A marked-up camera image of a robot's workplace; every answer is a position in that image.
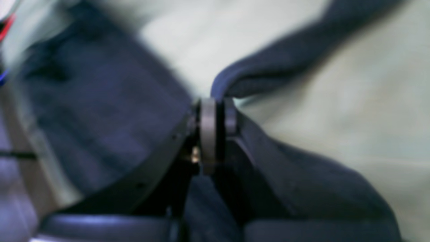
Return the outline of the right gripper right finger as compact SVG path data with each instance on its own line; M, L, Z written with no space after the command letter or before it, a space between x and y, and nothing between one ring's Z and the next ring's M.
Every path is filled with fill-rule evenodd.
M215 170L215 185L236 223L243 226L255 219L288 218L288 211L253 164L233 100L224 99L218 108L222 161Z

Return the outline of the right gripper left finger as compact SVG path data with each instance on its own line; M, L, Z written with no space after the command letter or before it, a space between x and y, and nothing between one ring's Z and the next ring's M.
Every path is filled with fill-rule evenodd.
M59 222L128 222L180 217L193 176L217 167L217 101L204 98L171 135L119 181L57 214Z

